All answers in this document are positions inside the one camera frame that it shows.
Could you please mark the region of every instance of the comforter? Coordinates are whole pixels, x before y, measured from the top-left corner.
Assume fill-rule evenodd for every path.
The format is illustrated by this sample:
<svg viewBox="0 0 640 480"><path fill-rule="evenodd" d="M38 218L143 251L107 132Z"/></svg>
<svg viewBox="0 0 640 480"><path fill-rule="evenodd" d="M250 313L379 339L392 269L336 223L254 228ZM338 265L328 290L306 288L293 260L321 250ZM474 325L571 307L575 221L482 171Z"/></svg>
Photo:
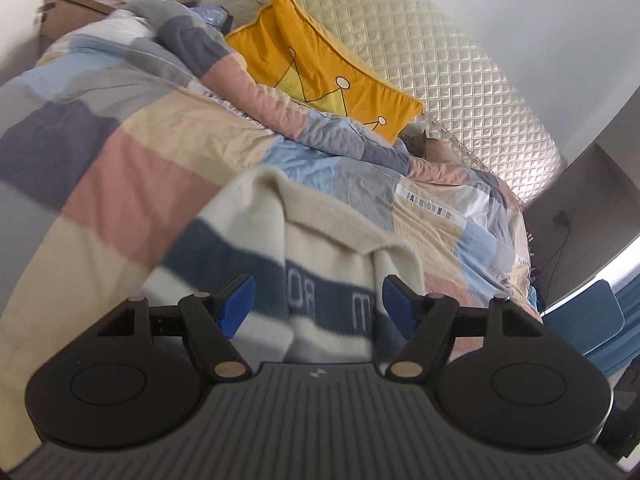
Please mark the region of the comforter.
<svg viewBox="0 0 640 480"><path fill-rule="evenodd" d="M536 315L520 207L498 178L399 153L257 85L188 9L135 0L0 88L2 468L38 444L23 403L31 374L156 267L184 278L169 256L258 165L402 237L424 291L484 307L500 290Z"/></svg>

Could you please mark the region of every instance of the blue chair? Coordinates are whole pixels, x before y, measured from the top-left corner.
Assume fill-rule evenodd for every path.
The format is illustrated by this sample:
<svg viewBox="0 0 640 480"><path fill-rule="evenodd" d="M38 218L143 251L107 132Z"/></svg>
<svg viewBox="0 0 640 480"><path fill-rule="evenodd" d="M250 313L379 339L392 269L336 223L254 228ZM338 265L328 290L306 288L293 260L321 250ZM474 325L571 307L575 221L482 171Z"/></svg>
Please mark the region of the blue chair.
<svg viewBox="0 0 640 480"><path fill-rule="evenodd" d="M549 330L585 355L619 333L625 317L609 283L599 280L546 314L544 321Z"/></svg>

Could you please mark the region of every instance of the wall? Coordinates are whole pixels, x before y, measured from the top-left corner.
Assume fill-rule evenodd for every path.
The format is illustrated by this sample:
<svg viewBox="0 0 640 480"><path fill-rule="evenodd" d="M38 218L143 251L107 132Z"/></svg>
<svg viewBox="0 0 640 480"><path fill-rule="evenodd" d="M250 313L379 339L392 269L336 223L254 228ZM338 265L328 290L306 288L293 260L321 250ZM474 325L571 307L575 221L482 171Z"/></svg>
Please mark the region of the wall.
<svg viewBox="0 0 640 480"><path fill-rule="evenodd" d="M640 89L626 102L596 142L640 188Z"/></svg>
<svg viewBox="0 0 640 480"><path fill-rule="evenodd" d="M589 280L640 233L640 190L597 144L592 144L558 181L525 211L534 235L532 262L540 268L564 241L567 230L553 217L564 210L571 233L549 288L548 301ZM540 277L543 294L556 259Z"/></svg>
<svg viewBox="0 0 640 480"><path fill-rule="evenodd" d="M0 0L0 84L38 59L38 8L43 0Z"/></svg>
<svg viewBox="0 0 640 480"><path fill-rule="evenodd" d="M640 86L640 0L432 0L494 58L571 162Z"/></svg>

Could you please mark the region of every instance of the crown print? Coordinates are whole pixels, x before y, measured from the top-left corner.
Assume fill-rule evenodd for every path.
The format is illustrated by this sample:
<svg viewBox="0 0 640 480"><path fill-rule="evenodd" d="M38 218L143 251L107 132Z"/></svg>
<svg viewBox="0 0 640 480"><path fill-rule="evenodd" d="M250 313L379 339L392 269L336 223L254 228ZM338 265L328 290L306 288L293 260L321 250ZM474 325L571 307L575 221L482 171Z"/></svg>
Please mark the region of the crown print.
<svg viewBox="0 0 640 480"><path fill-rule="evenodd" d="M344 101L344 92L351 87L351 83L342 76L335 78L336 89L328 94L318 98L308 100L305 95L305 89L302 85L302 79L298 73L298 67L296 66L296 51L291 47L289 48L289 54L291 56L291 63L285 70L280 80L276 83L275 87L278 90L282 90L294 99L306 103L317 110L325 112L331 112L332 114L346 117L348 114L347 105ZM382 116L378 116L377 120L371 123L364 123L371 130L375 130L379 125L384 126L386 119Z"/></svg>

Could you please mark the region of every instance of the wooden bedside table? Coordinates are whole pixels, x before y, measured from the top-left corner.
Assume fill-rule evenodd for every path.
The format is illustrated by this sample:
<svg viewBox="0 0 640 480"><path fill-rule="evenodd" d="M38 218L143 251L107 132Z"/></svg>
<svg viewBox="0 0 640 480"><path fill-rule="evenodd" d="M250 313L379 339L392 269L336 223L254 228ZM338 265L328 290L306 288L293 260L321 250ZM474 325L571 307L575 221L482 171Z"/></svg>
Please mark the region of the wooden bedside table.
<svg viewBox="0 0 640 480"><path fill-rule="evenodd" d="M176 1L187 7L196 4L192 0ZM125 3L122 0L45 0L40 25L40 53L66 33L99 22Z"/></svg>

